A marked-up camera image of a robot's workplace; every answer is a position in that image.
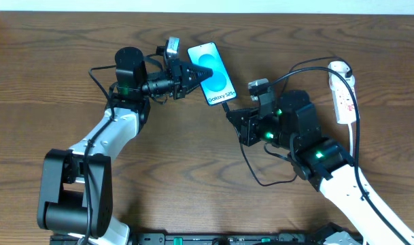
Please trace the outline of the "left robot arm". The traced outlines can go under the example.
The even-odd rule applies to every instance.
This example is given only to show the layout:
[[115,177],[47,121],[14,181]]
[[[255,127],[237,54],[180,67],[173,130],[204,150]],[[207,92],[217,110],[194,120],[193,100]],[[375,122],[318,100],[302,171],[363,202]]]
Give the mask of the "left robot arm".
[[134,47],[115,54],[116,82],[103,93],[104,116],[67,150],[44,158],[37,209],[41,229],[77,238],[78,244],[128,244],[130,228],[112,214],[111,164],[148,120],[150,102],[184,98],[210,77],[210,68],[181,61],[159,46],[144,56]]

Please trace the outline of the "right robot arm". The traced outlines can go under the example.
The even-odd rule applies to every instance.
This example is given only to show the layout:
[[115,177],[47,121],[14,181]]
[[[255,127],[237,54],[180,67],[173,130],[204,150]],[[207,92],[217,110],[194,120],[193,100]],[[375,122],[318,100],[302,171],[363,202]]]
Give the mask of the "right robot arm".
[[290,91],[280,98],[265,92],[258,102],[256,108],[226,114],[243,145],[265,141],[289,150],[287,160],[295,173],[344,213],[370,244],[414,244],[414,233],[354,168],[349,151],[322,134],[305,91]]

